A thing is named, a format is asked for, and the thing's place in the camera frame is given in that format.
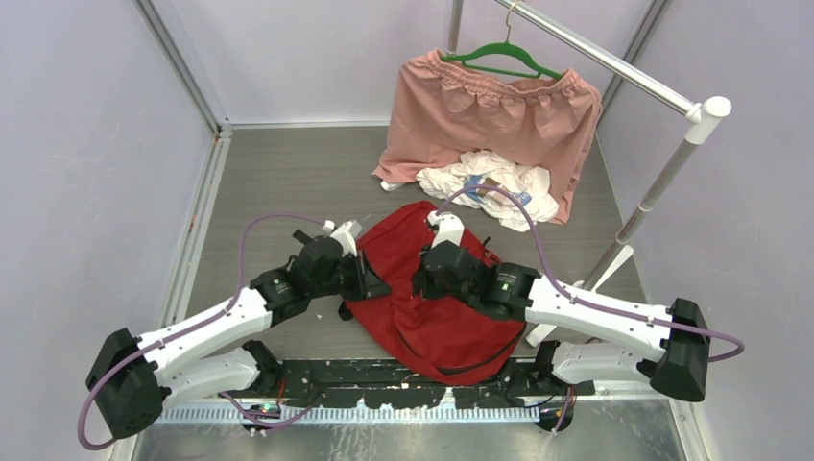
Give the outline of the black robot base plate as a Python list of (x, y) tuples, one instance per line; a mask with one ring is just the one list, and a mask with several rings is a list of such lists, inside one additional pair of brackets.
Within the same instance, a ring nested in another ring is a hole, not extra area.
[(535, 360), (511, 357), (496, 373), (471, 385), (448, 385), (410, 371), (394, 359), (296, 359), (281, 363), (276, 382), (260, 390), (232, 390), (234, 399), (261, 399), (295, 407), (316, 403), (350, 409), (435, 408), (451, 393), (455, 409), (512, 408), (558, 402), (566, 386), (546, 376)]

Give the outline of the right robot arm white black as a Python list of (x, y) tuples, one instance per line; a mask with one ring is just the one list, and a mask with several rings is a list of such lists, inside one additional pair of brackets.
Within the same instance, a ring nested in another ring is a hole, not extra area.
[(544, 394), (591, 380), (639, 381), (689, 402), (706, 397), (710, 336), (701, 308), (677, 298), (669, 306), (631, 303), (546, 279), (508, 262), (483, 262), (445, 241), (422, 253), (413, 276), (425, 299), (451, 297), (497, 321), (517, 320), (579, 331), (593, 345), (565, 342), (541, 348), (533, 369)]

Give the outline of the red backpack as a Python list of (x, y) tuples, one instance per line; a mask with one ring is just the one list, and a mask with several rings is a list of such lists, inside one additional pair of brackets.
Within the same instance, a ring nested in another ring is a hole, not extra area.
[(358, 239), (358, 248), (392, 292), (344, 302), (339, 312), (410, 371), (446, 385), (474, 385), (500, 371), (526, 325), (490, 319), (453, 298), (426, 300), (414, 293), (419, 253), (434, 236), (425, 220), (434, 210), (428, 201), (402, 206)]

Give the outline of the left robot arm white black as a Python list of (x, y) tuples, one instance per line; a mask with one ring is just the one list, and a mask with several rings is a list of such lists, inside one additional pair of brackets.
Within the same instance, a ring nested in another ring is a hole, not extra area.
[(304, 313), (310, 303), (339, 296), (346, 302), (379, 300), (388, 283), (358, 249), (354, 225), (329, 235), (296, 238), (300, 252), (250, 282), (240, 281), (226, 301), (169, 327), (111, 333), (85, 380), (89, 392), (80, 421), (96, 406), (113, 440), (127, 439), (178, 404), (221, 392), (251, 390), (271, 395), (279, 363), (266, 346), (249, 341), (225, 354), (221, 347), (273, 328)]

